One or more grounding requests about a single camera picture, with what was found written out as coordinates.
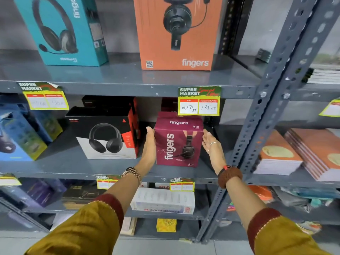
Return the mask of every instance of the orange book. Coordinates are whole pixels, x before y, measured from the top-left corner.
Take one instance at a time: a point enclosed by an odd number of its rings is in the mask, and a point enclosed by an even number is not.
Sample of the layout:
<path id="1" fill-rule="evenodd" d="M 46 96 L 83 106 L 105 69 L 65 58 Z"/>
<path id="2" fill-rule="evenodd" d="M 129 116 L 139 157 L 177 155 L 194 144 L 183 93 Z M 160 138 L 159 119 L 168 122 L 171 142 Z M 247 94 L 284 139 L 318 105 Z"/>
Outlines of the orange book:
<path id="1" fill-rule="evenodd" d="M 260 157 L 261 159 L 302 161 L 302 158 L 277 130 L 273 130 L 269 136 L 260 152 Z"/>
<path id="2" fill-rule="evenodd" d="M 340 139 L 330 131 L 291 129 L 327 168 L 340 169 Z"/>

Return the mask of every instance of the black headphones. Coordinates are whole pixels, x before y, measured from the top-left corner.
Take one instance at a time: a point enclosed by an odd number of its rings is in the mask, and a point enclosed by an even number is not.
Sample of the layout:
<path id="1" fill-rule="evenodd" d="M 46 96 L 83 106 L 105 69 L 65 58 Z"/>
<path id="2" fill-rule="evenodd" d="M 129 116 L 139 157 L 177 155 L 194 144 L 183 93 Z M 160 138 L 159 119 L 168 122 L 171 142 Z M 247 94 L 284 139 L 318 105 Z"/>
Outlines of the black headphones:
<path id="1" fill-rule="evenodd" d="M 54 8 L 60 13 L 62 20 L 66 26 L 66 29 L 64 29 L 60 33 L 60 36 L 58 37 L 57 34 L 52 29 L 44 26 L 44 24 L 42 23 L 40 12 L 39 12 L 40 0 L 32 1 L 33 16 L 34 16 L 36 23 L 38 24 L 38 27 L 46 43 L 48 43 L 48 45 L 52 47 L 55 51 L 63 50 L 64 53 L 50 52 L 47 50 L 47 47 L 45 47 L 43 44 L 39 44 L 40 50 L 44 52 L 49 52 L 51 54 L 77 53 L 78 49 L 77 49 L 77 44 L 75 40 L 74 29 L 73 29 L 70 18 L 67 16 L 64 8 L 56 0 L 47 0 L 47 1 L 50 2 L 54 6 Z"/>
<path id="2" fill-rule="evenodd" d="M 2 153 L 13 153 L 15 151 L 15 144 L 6 137 L 6 134 L 0 135 L 0 152 Z"/>
<path id="3" fill-rule="evenodd" d="M 193 155 L 195 153 L 195 148 L 191 145 L 192 139 L 193 139 L 193 136 L 188 135 L 187 136 L 187 143 L 182 148 L 182 154 L 174 156 L 174 157 L 182 156 L 184 159 L 193 158 Z"/>
<path id="4" fill-rule="evenodd" d="M 94 139 L 94 136 L 95 136 L 96 130 L 102 127 L 107 127 L 107 126 L 115 129 L 116 138 L 108 140 L 106 143 L 106 148 L 105 148 L 102 143 Z M 109 123 L 100 123 L 100 124 L 93 126 L 93 128 L 90 130 L 89 143 L 90 143 L 90 146 L 99 153 L 104 153 L 106 150 L 108 150 L 111 153 L 118 153 L 123 147 L 123 141 L 122 141 L 122 137 L 121 137 L 119 130 Z"/>
<path id="5" fill-rule="evenodd" d="M 205 14 L 203 20 L 191 26 L 191 12 L 184 4 L 191 3 L 193 0 L 164 0 L 171 5 L 166 9 L 163 18 L 164 28 L 171 33 L 171 50 L 179 51 L 181 49 L 182 35 L 203 23 L 207 15 L 208 3 L 210 0 L 203 0 L 205 3 Z"/>

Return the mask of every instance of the orange headphone box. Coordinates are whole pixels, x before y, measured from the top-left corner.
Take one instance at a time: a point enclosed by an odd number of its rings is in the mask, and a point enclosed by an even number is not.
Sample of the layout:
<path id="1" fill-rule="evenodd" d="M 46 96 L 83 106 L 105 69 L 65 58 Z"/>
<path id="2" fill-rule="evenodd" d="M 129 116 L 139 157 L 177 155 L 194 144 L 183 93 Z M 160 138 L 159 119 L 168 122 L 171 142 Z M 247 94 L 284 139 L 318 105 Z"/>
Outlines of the orange headphone box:
<path id="1" fill-rule="evenodd" d="M 143 70 L 210 71 L 222 0 L 134 0 Z"/>

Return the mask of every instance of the floor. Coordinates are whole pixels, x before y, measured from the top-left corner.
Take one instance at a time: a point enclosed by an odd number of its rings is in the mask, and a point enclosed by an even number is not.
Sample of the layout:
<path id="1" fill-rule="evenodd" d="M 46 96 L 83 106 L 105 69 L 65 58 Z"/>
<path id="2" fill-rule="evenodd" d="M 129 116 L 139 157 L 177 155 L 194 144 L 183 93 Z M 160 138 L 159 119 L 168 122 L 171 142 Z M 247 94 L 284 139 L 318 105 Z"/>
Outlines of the floor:
<path id="1" fill-rule="evenodd" d="M 0 231 L 1 254 L 23 255 L 44 235 L 41 232 Z M 340 246 L 336 244 L 321 243 L 319 245 L 331 254 L 340 255 Z M 120 237 L 113 255 L 156 255 L 160 251 L 162 255 L 253 255 L 246 241 L 211 241 L 207 245 L 202 245 L 176 240 L 136 239 L 133 237 Z"/>

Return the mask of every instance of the perforated metal upright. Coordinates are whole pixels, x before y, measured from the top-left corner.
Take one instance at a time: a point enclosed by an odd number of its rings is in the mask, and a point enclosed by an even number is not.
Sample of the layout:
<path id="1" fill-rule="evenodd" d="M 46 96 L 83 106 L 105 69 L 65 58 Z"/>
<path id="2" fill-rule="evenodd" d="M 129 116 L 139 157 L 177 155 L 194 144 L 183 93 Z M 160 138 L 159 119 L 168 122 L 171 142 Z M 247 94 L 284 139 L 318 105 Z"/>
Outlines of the perforated metal upright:
<path id="1" fill-rule="evenodd" d="M 268 136 L 278 122 L 327 35 L 338 19 L 340 0 L 293 0 L 271 59 L 257 89 L 233 150 L 231 165 L 239 166 L 246 180 Z M 229 195 L 221 200 L 202 238 L 207 243 L 226 214 Z"/>

